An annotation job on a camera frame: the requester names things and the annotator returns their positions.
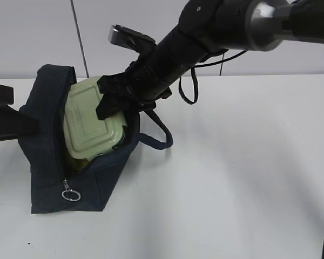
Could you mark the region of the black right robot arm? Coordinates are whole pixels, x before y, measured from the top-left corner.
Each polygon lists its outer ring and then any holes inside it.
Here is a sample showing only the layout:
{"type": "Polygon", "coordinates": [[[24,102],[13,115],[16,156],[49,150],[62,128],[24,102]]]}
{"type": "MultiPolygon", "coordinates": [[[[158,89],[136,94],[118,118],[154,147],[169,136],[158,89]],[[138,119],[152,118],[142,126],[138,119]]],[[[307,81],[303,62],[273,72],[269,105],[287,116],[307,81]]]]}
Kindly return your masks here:
{"type": "Polygon", "coordinates": [[[208,59],[233,49],[272,51],[284,41],[324,44],[324,1],[189,1],[160,43],[114,25],[110,42],[139,57],[124,72],[98,80],[97,117],[154,109],[177,79],[208,59]]]}

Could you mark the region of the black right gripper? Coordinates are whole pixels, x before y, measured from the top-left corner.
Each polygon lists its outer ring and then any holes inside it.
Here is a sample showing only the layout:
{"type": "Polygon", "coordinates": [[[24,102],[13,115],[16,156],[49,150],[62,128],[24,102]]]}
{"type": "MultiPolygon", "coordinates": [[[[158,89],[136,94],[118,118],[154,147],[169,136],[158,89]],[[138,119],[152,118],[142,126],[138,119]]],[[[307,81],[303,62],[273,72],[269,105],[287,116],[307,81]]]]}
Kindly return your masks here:
{"type": "Polygon", "coordinates": [[[106,119],[130,109],[137,111],[140,107],[135,100],[114,93],[134,93],[146,103],[167,99],[172,95],[167,82],[139,60],[131,62],[125,72],[101,76],[98,79],[98,88],[100,93],[105,93],[96,108],[98,119],[106,119]]]}

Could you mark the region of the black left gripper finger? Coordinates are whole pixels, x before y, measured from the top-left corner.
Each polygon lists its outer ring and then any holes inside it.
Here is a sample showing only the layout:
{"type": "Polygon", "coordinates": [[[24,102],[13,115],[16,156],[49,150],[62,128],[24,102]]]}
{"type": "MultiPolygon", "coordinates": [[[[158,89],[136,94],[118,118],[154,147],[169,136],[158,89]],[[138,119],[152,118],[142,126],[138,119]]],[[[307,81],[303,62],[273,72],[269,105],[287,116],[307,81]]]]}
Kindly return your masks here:
{"type": "Polygon", "coordinates": [[[38,133],[38,120],[12,107],[14,89],[0,84],[0,142],[38,133]]]}

